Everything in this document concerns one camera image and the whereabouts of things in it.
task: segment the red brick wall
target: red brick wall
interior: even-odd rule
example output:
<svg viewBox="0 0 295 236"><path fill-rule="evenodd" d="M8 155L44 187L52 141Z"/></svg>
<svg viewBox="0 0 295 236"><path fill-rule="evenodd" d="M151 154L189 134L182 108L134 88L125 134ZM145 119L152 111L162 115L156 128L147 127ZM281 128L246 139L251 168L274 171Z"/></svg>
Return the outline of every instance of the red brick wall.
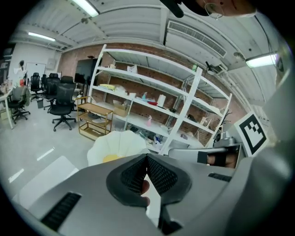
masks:
<svg viewBox="0 0 295 236"><path fill-rule="evenodd" d="M94 56L95 58L97 58L100 51L101 51L101 48L102 48L102 45L96 45L96 46L79 48L79 49L72 50L72 51L62 54L60 62L59 62L58 72L62 72L63 75L74 76L75 71L76 71L76 67L77 67L77 62L79 60L88 59L88 56ZM170 59L170 60L175 61L181 65L184 65L188 68L192 68L192 66L194 64L193 62L189 61L188 59L181 57L179 55L176 55L174 53L168 52L166 50L162 50L162 49L158 49L158 48L154 48L154 47L149 47L149 46L143 46L143 45L139 45L139 44L111 43L111 44L107 45L107 48L121 48L121 49L127 49L127 50L146 52L146 53L154 54L154 55L157 55L157 56L160 56L163 58ZM109 54L105 53L103 55L101 65L106 67L112 63L113 63L113 58ZM121 70L126 70L127 64L117 63L116 67ZM155 78L157 80L161 80L161 81L163 81L167 84L170 84L172 86L175 86L177 88L180 88L181 84L182 84L182 82L179 80L176 80L170 76L167 76L167 75L164 75L164 74L161 74L161 73L158 73L156 71L149 70L146 68L138 67L138 73L148 76L148 77L151 77L151 78ZM209 81L214 83L216 86L218 86L220 89L222 89L226 94L230 94L230 91L221 82L219 82L215 77L208 75L208 74L206 74L205 77L206 77L206 79L208 79ZM97 84L107 83L109 75L107 73L103 72L100 75L98 75L97 78L98 78ZM160 94L163 94L166 96L164 106L168 107L168 108L172 108L173 104L176 100L176 97L174 97L170 94L166 94L164 92L153 89L151 87L148 87L148 86L145 86L145 85L142 85L139 83L130 82L128 80L124 80L121 78L111 77L110 84L122 85L123 87L126 88L126 90L128 92L136 93L137 96L142 96L144 92L147 92L147 97L148 98L155 98L155 100L158 99ZM99 92L99 91L93 92L93 97L96 101L102 101L103 96L104 96L103 92ZM195 96L203 99L205 102L207 102L209 104L212 103L213 106L216 106L219 109L223 108L226 103L226 99L214 99L212 101L212 99L209 96L206 96L204 93L202 93L200 91L197 91ZM113 96L111 94L108 94L106 96L106 102L112 103L113 100L123 101L121 98ZM177 111L180 112L182 107L183 107L183 102L181 102ZM153 117L153 120L156 120L161 123L165 123L169 117L166 114L155 111L154 109L151 109L148 107L144 107L139 104L133 104L131 111L135 112L137 114L140 114L144 117L148 117L148 115L151 115ZM239 102L237 101L237 99L234 96L233 96L232 102L230 104L230 111L233 112L233 114L231 114L229 116L229 120L231 120L232 123L239 120L240 118L242 118L246 114L246 112L244 111L244 109L241 108L241 106L239 105ZM201 121L202 117L207 116L207 112L204 112L203 110L201 110L195 106L191 106L189 108L188 115L189 114L193 115L197 121ZM217 115L214 115L214 114L209 114L208 116L209 116L209 118L212 119L212 121L210 123L210 128L212 130L214 130L220 121L220 119L219 119L220 117ZM183 122L180 129L183 131L186 131L186 132L190 131L192 133L195 133L196 131L198 131L197 127L190 125L186 122ZM211 134L209 134L205 131L202 131L202 130L199 131L199 140L203 145L205 145L207 143L207 141L209 140L210 137L211 137Z"/></svg>

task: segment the white metal shelving unit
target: white metal shelving unit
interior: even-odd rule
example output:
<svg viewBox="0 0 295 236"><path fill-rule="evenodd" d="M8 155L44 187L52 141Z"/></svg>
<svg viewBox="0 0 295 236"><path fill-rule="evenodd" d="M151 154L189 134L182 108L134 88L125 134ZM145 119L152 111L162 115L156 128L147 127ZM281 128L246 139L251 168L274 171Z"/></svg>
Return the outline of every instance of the white metal shelving unit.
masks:
<svg viewBox="0 0 295 236"><path fill-rule="evenodd" d="M152 70L158 71L158 72L166 74L166 75L170 75L180 81L183 81L183 82L187 81L188 84L191 86L191 89L189 92L186 92L182 89L176 88L172 85L169 85L167 83L164 83L162 81L159 81L159 80L156 80L153 78L149 78L144 75L140 75L140 74L132 73L129 71L124 71L124 70L119 70L119 69L112 69L112 68L105 68L105 67L98 66L101 59L102 59L103 53L110 54L116 62L122 62L122 63L127 63L127 64L143 66L146 68L151 68ZM149 86L149 87L158 89L160 91L163 91L165 93L171 94L173 96L181 96L183 99L183 102L184 102L183 108L179 114L176 114L176 113L170 112L169 110L163 109L161 107L150 105L147 102L145 102L139 98L131 98L130 96L128 96L124 93L121 93L119 91L108 90L102 86L94 86L94 78L96 75L99 74L98 71L99 71L99 73L101 73L103 71L103 72L108 73L110 76L115 76L115 77L119 77L119 78L122 78L125 80L133 81L135 83L144 84L146 86ZM201 74L202 74L201 68L197 68L197 71L192 71L191 69L189 69L181 64L178 64L174 61L171 61L171 60L168 60L168 59L165 59L165 58L153 55L153 54L132 51L132 50L124 50L124 49L106 49L106 44L105 44L99 54L98 60L95 65L95 70L92 75L91 85L90 85L90 89L89 89L89 97L91 97L92 91L93 91L93 89L95 89L95 90L99 90L104 93L112 94L112 95L130 100L131 106L132 106L133 102L135 102L135 103L141 104L143 106L147 106L149 108L157 110L159 112L165 113L171 117L175 117L177 119L176 123L174 124L170 133L168 133L165 129L161 128L161 126L163 124L160 124L160 123L152 120L152 125L147 126L146 125L146 122L147 122L146 118L144 118L138 114L132 113L132 112L129 112L127 117L115 116L115 118L125 122L125 127L126 127L127 123L131 123L131 124L138 126L142 129L146 129L146 130L149 130L153 133L156 133L156 134L166 137L167 140L165 141L161 150L159 150L159 154L167 154L168 150L171 148L170 144L173 140L185 143L187 145L191 145L196 148L197 147L200 148L200 147L203 147L203 145L195 137L188 137L187 140L180 137L180 135L183 134L183 132L179 130L180 125L184 121L186 123L192 124L192 125L200 128L202 130L205 130L206 132L211 133L212 137L214 137L218 131L218 128L220 127L220 125L222 123L222 120L224 119L224 117L227 113L227 110L228 110L228 107L230 104L230 100L231 100L231 96L232 96L231 94L230 94L230 96L226 95L220 88L218 88L213 83L211 83L210 81L208 81L207 79L202 77ZM203 101L199 98L196 98L195 93L196 93L197 89L200 89L202 92L211 96L212 98L227 99L228 102L227 102L227 106L225 108L224 113L222 114L217 108L207 104L205 101ZM98 105L108 108L108 109L113 109L113 106L111 104L100 102L100 103L98 103ZM216 129L210 130L209 128L205 127L204 125L201 125L198 122L194 122L192 120L187 119L185 116L187 115L190 105L197 106L206 112L211 112L211 113L214 113L214 114L220 116L221 120L220 120L218 126L216 127ZM152 147L152 145L149 145L148 148L150 150L156 151L156 149L154 147Z"/></svg>

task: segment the shelf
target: shelf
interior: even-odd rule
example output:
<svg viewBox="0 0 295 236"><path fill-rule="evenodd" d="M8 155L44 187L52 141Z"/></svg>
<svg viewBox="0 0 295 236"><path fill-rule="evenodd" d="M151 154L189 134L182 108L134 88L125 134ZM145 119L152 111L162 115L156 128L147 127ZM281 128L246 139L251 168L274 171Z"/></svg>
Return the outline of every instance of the shelf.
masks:
<svg viewBox="0 0 295 236"><path fill-rule="evenodd" d="M152 68L176 77L179 80L184 80L191 75L195 75L195 72L190 68L153 54L124 49L104 49L104 52L109 53L117 62Z"/></svg>
<svg viewBox="0 0 295 236"><path fill-rule="evenodd" d="M169 153L169 150L171 149L172 147L168 147L167 150L163 153L164 155L168 155ZM156 149L152 144L147 144L147 149L148 150L151 150L151 151L154 151L156 153L159 153L160 150Z"/></svg>
<svg viewBox="0 0 295 236"><path fill-rule="evenodd" d="M97 103L97 105L102 106L102 107L104 107L106 109L110 109L110 110L114 108L114 106L112 104L105 103L105 102L99 102L99 103ZM145 125L145 123L147 121L147 118L144 118L142 116L139 116L139 115L136 115L136 114L133 114L133 113L130 113L130 116L132 116L133 118L130 119L130 117L129 117L128 118L128 123L134 124L134 125L136 125L138 127L141 127L143 129L152 131L152 132L154 132L156 134L160 134L160 135L165 136L165 137L169 136L169 134L160 127L160 125L162 125L162 124L157 123L155 121L152 121L152 125L154 124L154 126L153 127L148 127L148 126ZM121 116L118 116L116 114L114 114L114 117L119 119L119 120L126 121L126 117L121 117ZM185 134L188 137L188 139L185 140L184 138L180 137L181 134ZM190 137L185 132L182 132L182 131L177 132L177 136L174 138L174 140L176 140L178 142L185 143L187 145L191 145L191 146L196 147L196 148L203 148L204 147L197 138Z"/></svg>
<svg viewBox="0 0 295 236"><path fill-rule="evenodd" d="M90 138L92 140L96 140L98 137L104 136L105 134L95 131L95 129L91 127L87 127L87 124L79 127L79 132L81 135Z"/></svg>
<svg viewBox="0 0 295 236"><path fill-rule="evenodd" d="M211 96L212 98L226 98L229 100L229 96L225 94L220 88L215 84L201 76L201 80L198 85L198 89L204 92L205 94Z"/></svg>
<svg viewBox="0 0 295 236"><path fill-rule="evenodd" d="M80 119L82 119L82 120L85 120L85 121L87 121L87 122L89 122L89 123L91 123L91 124L93 124L93 125L100 126L100 127L102 127L102 128L105 128L108 124L111 123L111 120L107 120L107 122L103 122L103 123L96 123L96 122L93 122L93 119L90 118L90 117L88 116L88 114L89 114L89 112L86 112L86 113L84 113L84 114L82 114L82 115L79 115L78 117L79 117Z"/></svg>
<svg viewBox="0 0 295 236"><path fill-rule="evenodd" d="M160 80L156 80L156 79L153 79L153 78L150 78L147 76L143 76L140 74L136 74L136 73L132 73L129 71L124 71L124 70L101 67L101 66L98 66L96 69L100 70L100 71L105 71L115 77L119 77L119 78L123 78L126 80L131 80L133 82L141 83L146 86L153 87L155 89L159 89L161 91L167 91L167 93L173 94L175 96L178 96L178 95L188 96L189 95L187 92L182 91L179 88L176 88L172 85L164 83Z"/></svg>
<svg viewBox="0 0 295 236"><path fill-rule="evenodd" d="M188 139L186 140L186 139L182 138L180 136L181 134L185 134ZM173 140L191 145L194 148L204 148L204 146L200 143L200 141L197 138L191 137L187 133L180 131L180 130L177 132L176 137Z"/></svg>
<svg viewBox="0 0 295 236"><path fill-rule="evenodd" d="M146 101L143 101L143 100L141 100L139 98L134 98L133 101L136 102L136 103L138 103L138 104L141 104L141 105L147 106L149 108L152 108L152 109L154 109L156 111L165 113L167 115L170 115L170 116L173 116L173 117L176 117L176 118L179 117L179 114L173 113L171 111L168 111L168 110L163 109L163 108L158 107L158 106L154 106L154 105L148 104Z"/></svg>
<svg viewBox="0 0 295 236"><path fill-rule="evenodd" d="M108 93L108 94L112 94L112 95L115 95L115 96L118 96L118 97L121 97L121 98L125 98L125 99L128 99L128 100L133 100L135 103L138 103L138 104L141 104L143 106L147 106L149 108L152 108L156 111L159 111L159 112L162 112L162 113L165 113L167 115L170 115L170 116L173 116L173 117L176 117L178 118L179 115L178 114L175 114L175 113L172 113L171 111L168 111L166 109L163 109L161 107L158 107L158 106L154 106L154 105L151 105L151 104L148 104L147 102L139 99L139 98L131 98L130 96L128 95L124 95L122 93L119 93L119 92L116 92L116 91L112 91L112 90L109 90L109 89L106 89L102 86L93 86L94 89L96 90L99 90L99 91L102 91L102 92L105 92L105 93Z"/></svg>
<svg viewBox="0 0 295 236"><path fill-rule="evenodd" d="M194 122L194 121L187 119L187 118L184 118L183 121L186 123L192 124L193 126L199 127L200 129L207 131L210 134L214 134L214 131L206 128L204 125L201 125L200 123Z"/></svg>
<svg viewBox="0 0 295 236"><path fill-rule="evenodd" d="M108 109L111 109L112 107L114 108L114 106L112 104L105 103L105 102L98 102L97 105L108 108ZM126 121L126 119L128 118L127 122L130 124L133 124L133 125L138 126L142 129L145 129L145 130L149 130L155 134L159 134L159 135L162 135L165 137L169 136L168 132L161 128L161 125L163 125L163 124L152 120L152 125L147 126L146 123L148 121L148 118L137 115L135 113L130 112L128 117L121 117L121 116L114 114L114 117L116 119L123 120L123 121Z"/></svg>
<svg viewBox="0 0 295 236"><path fill-rule="evenodd" d="M107 94L112 94L112 95L115 95L115 96L118 96L118 97L121 97L121 98L125 98L127 100L132 100L132 98L130 96L128 96L128 95L125 95L125 94L120 93L118 91L113 91L113 90L107 89L107 88L105 88L103 86L93 86L93 89L99 90L99 91L107 93Z"/></svg>
<svg viewBox="0 0 295 236"><path fill-rule="evenodd" d="M196 106L206 112L210 112L210 113L214 113L220 117L222 117L223 115L220 113L219 109L218 108L215 108L211 105L209 105L208 103L206 103L205 101L203 101L202 99L200 98L196 98L194 97L193 98L193 101L192 101L192 105L193 106Z"/></svg>
<svg viewBox="0 0 295 236"><path fill-rule="evenodd" d="M88 103L88 102L80 104L80 105L78 105L78 107L81 108L81 109L87 110L87 111L91 111L91 112L103 115L103 116L106 116L109 113L112 113L111 110L105 109L103 107L99 107L99 106L97 106L95 104Z"/></svg>

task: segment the wooden cart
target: wooden cart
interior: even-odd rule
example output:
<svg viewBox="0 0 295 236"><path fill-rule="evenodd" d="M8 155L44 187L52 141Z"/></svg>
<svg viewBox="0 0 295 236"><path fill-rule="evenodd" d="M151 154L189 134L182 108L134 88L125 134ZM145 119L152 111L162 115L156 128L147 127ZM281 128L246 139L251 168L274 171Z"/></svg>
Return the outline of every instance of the wooden cart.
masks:
<svg viewBox="0 0 295 236"><path fill-rule="evenodd" d="M77 98L76 100L85 100L87 97ZM89 113L95 113L105 119L103 123L95 123L93 119L89 117ZM92 103L82 103L77 105L78 125L79 133L87 138L96 140L100 136L107 135L112 131L112 119L113 111L97 106Z"/></svg>

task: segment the cardboard box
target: cardboard box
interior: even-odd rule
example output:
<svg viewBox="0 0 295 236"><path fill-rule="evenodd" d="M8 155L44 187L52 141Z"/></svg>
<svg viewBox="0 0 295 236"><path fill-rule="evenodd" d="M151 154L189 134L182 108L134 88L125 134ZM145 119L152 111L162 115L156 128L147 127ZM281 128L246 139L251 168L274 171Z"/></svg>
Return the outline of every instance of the cardboard box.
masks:
<svg viewBox="0 0 295 236"><path fill-rule="evenodd" d="M119 104L114 104L115 109L114 109L114 114L118 115L118 116L122 116L122 117L126 117L128 115L128 111L130 109L130 106L127 106L127 108L125 108L123 105L119 105Z"/></svg>

